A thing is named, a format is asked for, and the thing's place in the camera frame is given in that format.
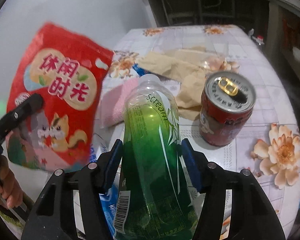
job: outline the pink cloth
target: pink cloth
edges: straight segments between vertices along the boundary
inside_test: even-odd
[[[124,102],[130,92],[138,86],[139,78],[130,78],[124,84],[105,93],[99,104],[101,128],[109,127],[123,121]]]

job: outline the red snack bag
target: red snack bag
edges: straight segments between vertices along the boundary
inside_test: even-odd
[[[19,64],[7,112],[33,93],[43,97],[44,107],[7,138],[10,161],[49,171],[87,164],[102,80],[113,54],[51,23],[39,30]]]

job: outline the gold pull tab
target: gold pull tab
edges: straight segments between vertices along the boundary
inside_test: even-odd
[[[230,96],[235,96],[238,93],[238,87],[226,77],[221,77],[218,86]]]

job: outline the barcode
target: barcode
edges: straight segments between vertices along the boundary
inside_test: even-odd
[[[118,204],[117,204],[117,212],[114,217],[114,228],[120,232],[125,234],[124,232],[124,223],[126,222],[128,211],[130,205],[130,190],[120,191]]]

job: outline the white bowl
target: white bowl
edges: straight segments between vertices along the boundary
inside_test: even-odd
[[[294,59],[300,63],[300,49],[293,47],[292,53],[293,53]]]

